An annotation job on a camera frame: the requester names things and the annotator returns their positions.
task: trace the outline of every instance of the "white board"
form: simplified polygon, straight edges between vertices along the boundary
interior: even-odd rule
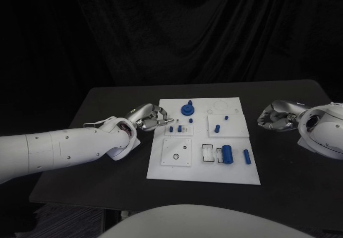
[[[185,116],[180,113],[180,108],[192,100],[195,106],[195,113],[191,116]],[[241,184],[260,184],[258,169],[255,165],[254,152],[248,137],[232,138],[235,134],[229,134],[224,137],[209,136],[209,120],[208,116],[212,115],[244,115],[240,98],[196,98],[196,99],[162,99],[160,107],[169,113],[169,117],[175,119],[175,123],[157,127],[155,131],[155,140],[150,154],[149,164],[149,179],[167,179],[167,180],[183,180],[183,181],[202,181],[202,182],[222,182],[222,183],[241,183]],[[183,127],[188,125],[193,126],[191,136],[182,136],[182,139],[192,140],[192,152],[191,161],[192,165],[188,166],[165,166],[163,161],[163,147],[165,139],[180,139],[178,132],[169,134],[169,128],[173,126],[173,131],[178,131],[178,126]],[[244,121],[240,122],[240,128],[247,127]],[[204,161],[204,144],[214,145],[214,158],[215,162]],[[218,162],[218,148],[224,145],[232,146],[234,163],[224,164]],[[245,162],[244,150],[248,149],[251,156],[251,164]]]

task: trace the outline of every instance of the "table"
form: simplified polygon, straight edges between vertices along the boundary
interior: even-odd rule
[[[155,132],[139,131],[142,145],[123,160],[106,155],[95,162],[45,172],[31,201],[129,211],[198,204],[290,226],[342,230],[343,161],[300,147],[297,131],[268,131],[257,123],[276,99],[309,106],[330,103],[313,80],[94,88],[71,128],[110,116],[123,117],[137,105],[157,105],[160,99],[214,97],[241,98],[261,185],[147,179]]]

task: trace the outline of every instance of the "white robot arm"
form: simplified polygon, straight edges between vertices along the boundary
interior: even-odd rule
[[[304,104],[276,100],[257,121],[268,130],[299,128],[299,145],[329,158],[343,160],[343,104],[330,103],[310,108]]]
[[[136,108],[126,118],[110,117],[85,127],[29,135],[0,137],[0,183],[15,177],[69,167],[97,160],[106,153],[114,160],[126,157],[140,144],[136,129],[155,130],[167,125],[167,112],[153,104]]]

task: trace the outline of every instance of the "black curtain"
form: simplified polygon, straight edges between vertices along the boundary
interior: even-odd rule
[[[343,100],[343,1],[80,4],[117,85],[314,79]]]

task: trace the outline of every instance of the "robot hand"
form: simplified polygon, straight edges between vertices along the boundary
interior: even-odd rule
[[[0,183],[9,179],[97,160],[106,153],[123,159],[139,146],[136,128],[152,131],[173,119],[153,104],[134,109],[126,118],[110,117],[84,128],[0,137]],[[87,127],[101,124],[100,128]]]
[[[276,131],[299,128],[299,145],[326,157],[343,160],[343,104],[319,107],[276,100],[264,109],[258,125]]]

